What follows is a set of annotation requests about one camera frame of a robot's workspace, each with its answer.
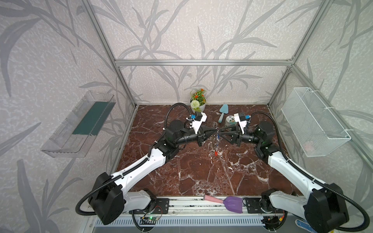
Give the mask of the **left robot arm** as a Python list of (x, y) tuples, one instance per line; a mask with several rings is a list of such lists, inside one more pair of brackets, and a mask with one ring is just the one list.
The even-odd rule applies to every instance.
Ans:
[(78, 201), (76, 213), (98, 216), (108, 225), (124, 212), (152, 208), (156, 196), (146, 190), (132, 192), (132, 187), (172, 160), (179, 153), (180, 145), (197, 142), (202, 146), (216, 131), (200, 121), (193, 121), (191, 128), (186, 128), (180, 120), (172, 121), (141, 159), (111, 175), (106, 172), (99, 175), (92, 190)]

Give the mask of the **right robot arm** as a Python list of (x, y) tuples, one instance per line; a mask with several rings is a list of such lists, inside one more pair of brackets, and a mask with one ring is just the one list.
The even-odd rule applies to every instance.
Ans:
[[(318, 233), (329, 233), (333, 230), (360, 232), (369, 227), (371, 221), (368, 213), (345, 196), (338, 185), (318, 180), (273, 144), (275, 129), (271, 123), (263, 121), (252, 132), (246, 131), (240, 124), (231, 125), (219, 129), (219, 134), (231, 144), (238, 146), (241, 143), (255, 144), (254, 151), (257, 157), (281, 173), (302, 193), (301, 197), (296, 197), (282, 191), (268, 191), (265, 193), (268, 206), (305, 219)], [(349, 221), (347, 203), (362, 213), (363, 222), (359, 226), (343, 226)]]

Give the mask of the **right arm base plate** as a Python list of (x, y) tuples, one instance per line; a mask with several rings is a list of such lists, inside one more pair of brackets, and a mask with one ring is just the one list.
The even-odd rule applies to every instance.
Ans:
[(263, 207), (260, 197), (244, 197), (242, 199), (243, 209), (249, 214), (281, 214), (284, 211), (273, 207)]

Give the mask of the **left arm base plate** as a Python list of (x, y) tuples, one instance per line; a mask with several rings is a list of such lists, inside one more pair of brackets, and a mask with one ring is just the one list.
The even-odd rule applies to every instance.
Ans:
[(169, 198), (158, 198), (155, 201), (152, 200), (145, 209), (136, 209), (132, 212), (134, 214), (167, 214), (170, 207)]

